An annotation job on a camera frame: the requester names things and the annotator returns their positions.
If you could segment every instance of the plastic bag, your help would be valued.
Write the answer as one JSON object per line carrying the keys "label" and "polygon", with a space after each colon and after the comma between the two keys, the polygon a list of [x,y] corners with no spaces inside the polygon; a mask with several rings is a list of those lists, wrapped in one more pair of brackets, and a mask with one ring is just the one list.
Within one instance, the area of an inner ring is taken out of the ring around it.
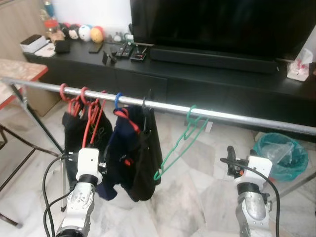
{"label": "plastic bag", "polygon": [[308,164],[306,150],[297,141],[279,133],[265,134],[253,149],[258,156],[272,161],[270,176],[278,181],[294,180]]}

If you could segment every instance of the clothes rack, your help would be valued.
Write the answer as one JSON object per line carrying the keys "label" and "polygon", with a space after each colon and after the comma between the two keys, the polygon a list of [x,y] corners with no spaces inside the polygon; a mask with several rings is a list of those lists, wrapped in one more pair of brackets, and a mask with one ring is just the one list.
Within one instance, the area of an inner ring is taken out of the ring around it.
{"label": "clothes rack", "polygon": [[[48,83],[43,83],[43,82],[22,81],[22,80],[12,79],[12,78],[3,78],[2,82],[6,84],[21,84],[21,85],[34,87],[34,88],[54,91],[54,92],[60,91],[59,85],[53,85],[53,84],[48,84]],[[65,87],[64,92],[71,95],[80,95],[81,93],[80,89],[73,88],[73,87]],[[101,92],[96,92],[96,91],[91,91],[91,90],[87,90],[85,92],[85,95],[87,97],[105,99],[109,101],[115,101],[115,98],[116,98],[116,95],[113,95],[113,94],[101,93]],[[126,96],[121,96],[118,101],[124,104],[139,105],[139,106],[142,106],[144,103],[149,108],[164,110],[164,111],[174,112],[174,113],[180,113],[180,114],[186,114],[190,109],[189,107],[165,104],[165,103],[160,103],[160,102],[155,102],[155,101],[150,101],[150,100],[146,100],[144,102],[141,99],[135,99],[135,98],[130,98]],[[191,111],[191,114],[195,116],[203,116],[205,118],[227,121],[227,122],[232,122],[236,124],[247,124],[247,125],[272,128],[272,129],[277,129],[277,130],[282,130],[282,131],[289,131],[289,132],[316,136],[316,127],[298,125],[298,124],[293,124],[293,123],[288,123],[288,122],[233,115],[233,114],[227,114],[227,113],[203,110],[203,109],[193,109]]]}
{"label": "clothes rack", "polygon": [[[8,87],[10,87],[13,90],[14,94],[17,96],[22,106],[24,104],[24,107],[23,107],[24,110],[30,115],[30,117],[32,117],[42,127],[42,129],[49,136],[50,140],[54,143],[54,145],[59,150],[61,150],[58,143],[55,141],[53,136],[49,133],[47,128],[40,122],[36,114],[30,113],[30,111],[33,111],[32,108],[27,104],[27,99],[24,98],[21,95],[21,93],[16,89],[15,84],[44,89],[48,91],[54,91],[54,92],[59,92],[60,86],[43,83],[43,82],[24,81],[24,80],[13,79],[13,78],[8,78],[8,77],[3,77],[1,81],[7,84]],[[64,93],[70,94],[70,95],[80,95],[81,90],[78,88],[73,88],[73,87],[65,87]],[[115,101],[115,98],[116,98],[116,95],[113,95],[113,94],[101,93],[101,92],[96,92],[96,91],[91,91],[91,90],[86,90],[85,96],[91,97],[91,98],[105,99],[108,101]],[[187,114],[188,111],[190,110],[189,107],[160,103],[160,102],[155,102],[155,101],[150,101],[150,100],[144,101],[141,99],[135,99],[135,98],[130,98],[126,96],[119,97],[118,101],[123,104],[138,105],[138,106],[145,105],[146,107],[149,107],[149,108],[167,111],[167,112],[174,112],[174,113],[179,113],[179,114]],[[203,110],[203,109],[192,109],[191,114],[194,116],[202,116],[204,118],[210,118],[211,120],[214,119],[218,121],[226,121],[226,122],[231,122],[235,124],[247,124],[247,125],[258,126],[262,128],[272,128],[272,129],[276,129],[280,131],[289,131],[289,132],[294,132],[294,133],[299,133],[299,134],[316,136],[316,127],[311,127],[311,126],[304,126],[304,125],[299,125],[299,124],[292,124],[292,123],[274,121],[274,120],[268,120],[268,119],[262,119],[262,118],[253,118],[253,117],[246,117],[246,116],[240,116],[240,115],[233,115],[233,114],[227,114],[227,113]],[[65,194],[65,169],[64,169],[63,176],[64,176],[64,179],[63,179],[64,193],[63,194]],[[308,175],[308,177],[302,179],[301,181],[295,181],[295,183],[291,187],[287,188],[284,192],[283,191],[279,192],[280,197],[285,196],[286,194],[290,193],[291,191],[295,190],[296,188],[300,187],[301,185],[305,184],[306,182],[310,181],[311,179],[315,177],[316,177],[316,173],[313,173],[311,175]]]}

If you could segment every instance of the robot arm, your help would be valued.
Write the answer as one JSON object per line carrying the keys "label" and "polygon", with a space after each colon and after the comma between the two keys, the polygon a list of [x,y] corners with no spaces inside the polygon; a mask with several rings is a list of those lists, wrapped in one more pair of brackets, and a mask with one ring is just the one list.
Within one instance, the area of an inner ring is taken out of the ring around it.
{"label": "robot arm", "polygon": [[99,151],[83,148],[78,153],[78,173],[74,190],[67,198],[66,216],[56,237],[87,237],[90,230],[90,215],[94,208],[95,188],[102,182],[98,171]]}
{"label": "robot arm", "polygon": [[[236,160],[234,148],[227,148],[227,160],[252,168],[268,177],[272,168],[269,159],[249,156],[247,159]],[[238,191],[236,217],[239,222],[241,237],[272,237],[269,228],[270,203],[267,202],[268,194],[260,190],[265,180],[258,174],[244,170],[231,163],[228,164],[228,175],[234,176]]]}

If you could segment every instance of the television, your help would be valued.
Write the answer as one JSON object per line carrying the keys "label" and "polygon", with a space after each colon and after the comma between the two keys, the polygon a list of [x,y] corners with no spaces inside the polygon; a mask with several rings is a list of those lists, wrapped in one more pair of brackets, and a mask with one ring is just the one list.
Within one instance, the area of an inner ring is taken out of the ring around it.
{"label": "television", "polygon": [[294,60],[316,0],[130,0],[134,41]]}

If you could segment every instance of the white tiled floor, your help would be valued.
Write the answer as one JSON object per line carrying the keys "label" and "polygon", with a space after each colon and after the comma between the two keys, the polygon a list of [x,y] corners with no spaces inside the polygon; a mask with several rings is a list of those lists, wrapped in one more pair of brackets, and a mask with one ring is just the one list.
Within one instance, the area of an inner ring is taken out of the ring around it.
{"label": "white tiled floor", "polygon": [[[42,121],[63,144],[61,118],[66,105],[58,103]],[[107,103],[106,115],[112,124],[113,104]],[[185,130],[184,117],[156,113],[162,153],[165,156]],[[33,121],[18,107],[7,106],[0,111],[0,123],[29,141],[56,151]],[[9,143],[0,151],[0,183],[30,149],[8,136]],[[190,142],[182,142],[175,156]],[[237,157],[245,158],[254,144],[253,132],[232,126],[214,124],[211,133],[202,133],[191,149],[162,177],[151,200],[133,202],[116,186],[118,196],[105,201],[96,195],[91,215],[90,237],[238,237],[235,217],[237,190],[228,177],[227,166],[219,158],[227,156],[233,145]],[[315,145],[303,143],[310,154],[309,170],[316,168]],[[44,201],[41,181],[46,166],[54,157],[35,152],[18,175],[0,193],[0,213],[23,224],[17,229],[0,220],[0,236],[42,237]],[[47,178],[47,193],[52,201],[61,196],[59,164],[52,167]],[[52,208],[55,229],[63,213],[60,206]],[[313,180],[281,200],[281,233],[283,237],[316,236],[316,181]]]}

